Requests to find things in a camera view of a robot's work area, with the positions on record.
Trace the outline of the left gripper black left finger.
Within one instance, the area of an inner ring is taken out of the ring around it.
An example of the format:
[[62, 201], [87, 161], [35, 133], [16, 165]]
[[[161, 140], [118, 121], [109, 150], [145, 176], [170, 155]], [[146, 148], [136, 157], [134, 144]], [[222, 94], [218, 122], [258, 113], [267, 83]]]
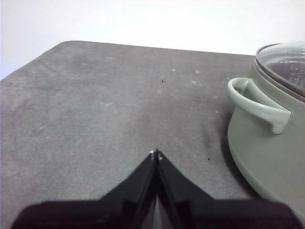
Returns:
[[145, 229], [151, 228], [156, 203], [153, 188], [157, 152], [101, 199], [45, 201], [24, 208], [14, 229]]

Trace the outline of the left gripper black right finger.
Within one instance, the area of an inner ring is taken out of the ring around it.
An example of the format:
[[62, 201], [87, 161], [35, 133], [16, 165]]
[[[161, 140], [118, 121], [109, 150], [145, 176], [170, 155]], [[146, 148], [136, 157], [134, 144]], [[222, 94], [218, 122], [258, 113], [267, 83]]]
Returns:
[[285, 204], [263, 199], [214, 199], [159, 150], [156, 174], [162, 224], [172, 229], [301, 229]]

